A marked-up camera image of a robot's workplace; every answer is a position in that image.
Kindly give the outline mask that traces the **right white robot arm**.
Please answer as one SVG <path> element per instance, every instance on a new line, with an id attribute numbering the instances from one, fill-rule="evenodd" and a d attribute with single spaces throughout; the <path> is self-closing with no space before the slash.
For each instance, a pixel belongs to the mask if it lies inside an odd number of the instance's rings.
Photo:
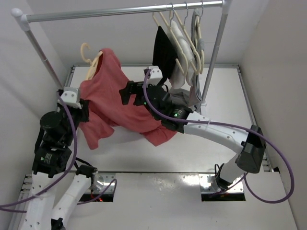
<path id="1" fill-rule="evenodd" d="M 260 127 L 252 125 L 251 132 L 246 132 L 229 126 L 211 125 L 208 118 L 172 102 L 170 93 L 161 85 L 148 84 L 144 91 L 143 82 L 129 81 L 119 94 L 123 105 L 127 105 L 131 95 L 135 95 L 133 104 L 145 106 L 166 129 L 208 139 L 235 153 L 227 163 L 215 166 L 211 182 L 215 191 L 227 190 L 236 178 L 245 173 L 259 173 L 266 149 L 265 141 L 260 138 Z"/>

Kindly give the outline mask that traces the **red t shirt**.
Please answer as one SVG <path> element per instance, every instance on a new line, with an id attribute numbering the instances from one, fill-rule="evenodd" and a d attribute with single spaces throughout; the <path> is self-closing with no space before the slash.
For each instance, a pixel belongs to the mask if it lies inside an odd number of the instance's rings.
<path id="1" fill-rule="evenodd" d="M 89 149 L 98 148 L 100 139 L 113 135 L 115 126 L 140 133 L 154 146 L 169 141 L 176 132 L 162 126 L 144 106 L 134 106 L 132 101 L 122 104 L 119 90 L 129 79 L 114 51 L 110 48 L 101 51 L 95 75 L 80 84 L 81 98 L 89 102 L 89 120 L 79 127 Z"/>

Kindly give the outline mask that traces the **peach plastic hanger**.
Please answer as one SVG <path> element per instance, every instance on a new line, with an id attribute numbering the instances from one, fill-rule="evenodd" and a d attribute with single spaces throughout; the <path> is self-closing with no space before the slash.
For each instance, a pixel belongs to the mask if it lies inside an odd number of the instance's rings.
<path id="1" fill-rule="evenodd" d="M 84 56 L 84 49 L 85 48 L 87 48 L 88 50 L 90 49 L 90 46 L 89 46 L 88 43 L 82 43 L 81 47 L 80 47 L 80 54 L 81 54 L 82 60 L 85 63 L 90 64 L 89 70 L 88 70 L 88 72 L 86 74 L 86 78 L 85 78 L 85 80 L 88 81 L 88 80 L 91 80 L 94 77 L 96 70 L 97 70 L 99 59 L 103 55 L 103 51 L 100 50 L 97 53 L 97 55 L 95 56 L 95 58 L 93 60 L 90 60 L 89 58 L 86 58 Z"/>

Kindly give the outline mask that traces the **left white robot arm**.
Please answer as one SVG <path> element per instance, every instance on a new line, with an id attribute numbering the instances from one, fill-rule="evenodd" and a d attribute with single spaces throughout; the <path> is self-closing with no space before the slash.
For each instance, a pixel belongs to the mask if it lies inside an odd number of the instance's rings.
<path id="1" fill-rule="evenodd" d="M 80 100 L 81 106 L 58 105 L 40 119 L 40 133 L 35 144 L 35 158 L 32 166 L 33 196 L 27 206 L 23 230 L 63 230 L 72 211 L 84 192 L 94 183 L 97 171 L 85 163 L 77 168 L 73 181 L 55 205 L 59 181 L 68 174 L 67 163 L 72 157 L 76 161 L 76 150 L 70 145 L 77 139 L 76 131 L 81 122 L 89 120 L 88 100 Z"/>

